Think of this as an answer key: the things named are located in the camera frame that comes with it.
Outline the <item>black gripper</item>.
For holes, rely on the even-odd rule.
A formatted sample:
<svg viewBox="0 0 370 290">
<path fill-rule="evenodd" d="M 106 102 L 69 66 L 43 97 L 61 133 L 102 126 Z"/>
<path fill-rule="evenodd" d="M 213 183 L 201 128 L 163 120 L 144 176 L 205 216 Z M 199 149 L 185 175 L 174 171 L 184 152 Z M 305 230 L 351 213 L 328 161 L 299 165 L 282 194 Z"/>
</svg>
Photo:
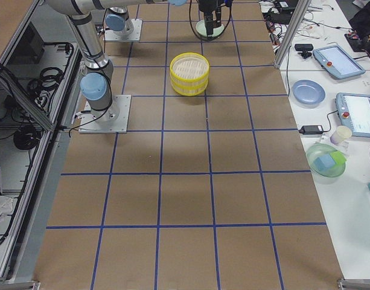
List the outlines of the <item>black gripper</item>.
<svg viewBox="0 0 370 290">
<path fill-rule="evenodd" d="M 203 13 L 206 36 L 212 36 L 212 20 L 214 28 L 221 27 L 222 5 L 224 0 L 198 0 L 199 10 Z"/>
</svg>

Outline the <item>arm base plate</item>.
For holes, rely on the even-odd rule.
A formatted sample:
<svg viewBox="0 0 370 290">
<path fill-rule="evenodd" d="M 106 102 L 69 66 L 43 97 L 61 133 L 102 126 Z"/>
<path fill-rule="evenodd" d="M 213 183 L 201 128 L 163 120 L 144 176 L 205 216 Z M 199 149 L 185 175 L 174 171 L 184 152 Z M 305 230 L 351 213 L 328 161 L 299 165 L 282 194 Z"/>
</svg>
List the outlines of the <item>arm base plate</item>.
<svg viewBox="0 0 370 290">
<path fill-rule="evenodd" d="M 107 29 L 106 42 L 139 42 L 141 38 L 142 19 L 128 19 L 122 31 Z"/>
<path fill-rule="evenodd" d="M 102 112 L 92 111 L 88 101 L 85 102 L 87 114 L 81 116 L 82 126 L 78 127 L 81 134 L 112 134 L 127 132 L 131 95 L 113 95 L 112 105 L 102 116 Z"/>
</svg>

